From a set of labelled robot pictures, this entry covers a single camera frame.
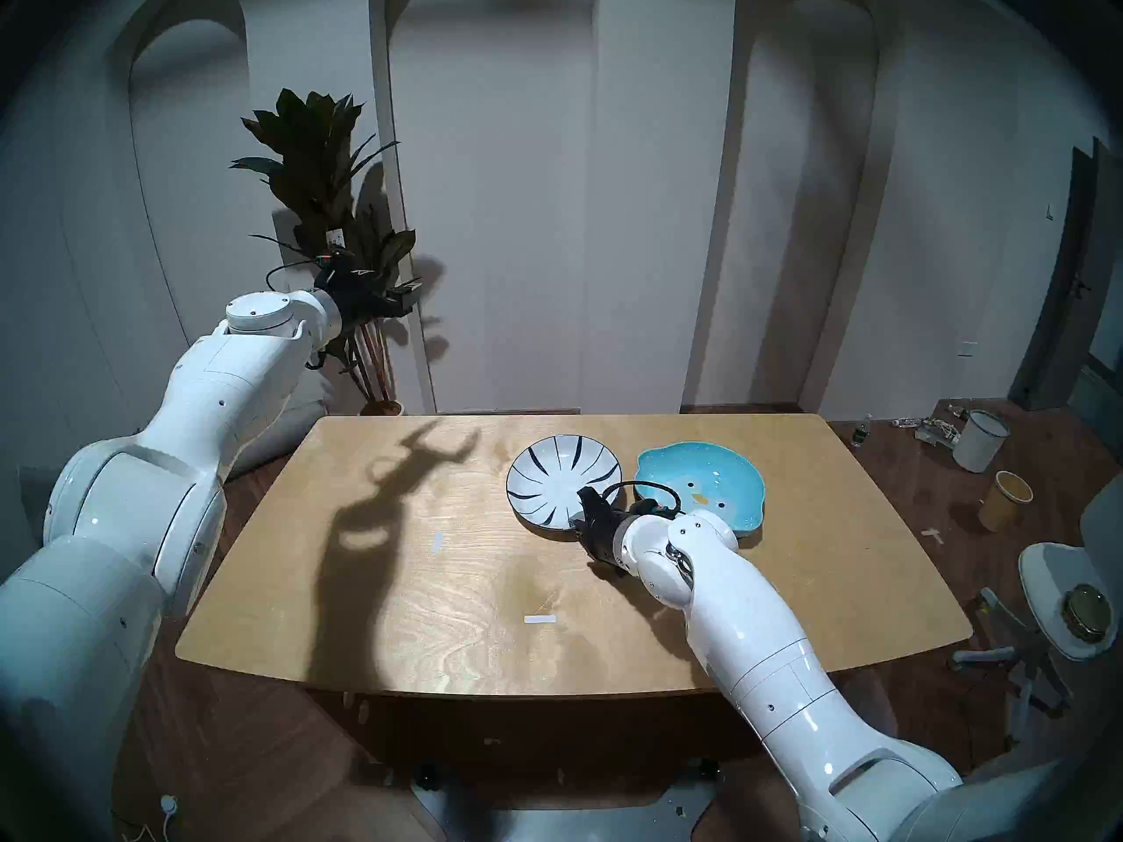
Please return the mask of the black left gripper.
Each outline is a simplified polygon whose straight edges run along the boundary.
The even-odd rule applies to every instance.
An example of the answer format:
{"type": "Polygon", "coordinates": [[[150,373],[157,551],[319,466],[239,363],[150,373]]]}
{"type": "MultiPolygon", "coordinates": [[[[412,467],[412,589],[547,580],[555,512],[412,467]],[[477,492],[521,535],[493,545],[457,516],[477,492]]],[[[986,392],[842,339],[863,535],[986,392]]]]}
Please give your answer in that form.
{"type": "Polygon", "coordinates": [[[389,287],[375,289],[374,274],[357,268],[358,258],[345,248],[314,256],[314,289],[327,293],[339,312],[341,328],[356,328],[378,319],[394,319],[395,311],[412,311],[423,287],[413,278],[389,287]]]}

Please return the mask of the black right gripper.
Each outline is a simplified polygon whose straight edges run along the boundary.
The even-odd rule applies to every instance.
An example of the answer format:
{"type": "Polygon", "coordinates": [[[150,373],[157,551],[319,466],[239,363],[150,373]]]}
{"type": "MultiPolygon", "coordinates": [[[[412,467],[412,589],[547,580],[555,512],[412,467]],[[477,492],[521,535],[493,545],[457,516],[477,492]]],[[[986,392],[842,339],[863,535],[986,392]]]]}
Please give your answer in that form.
{"type": "Polygon", "coordinates": [[[629,513],[609,505],[609,501],[595,487],[581,487],[577,496],[582,511],[575,518],[575,531],[582,548],[600,569],[627,574],[618,560],[614,543],[629,513]]]}

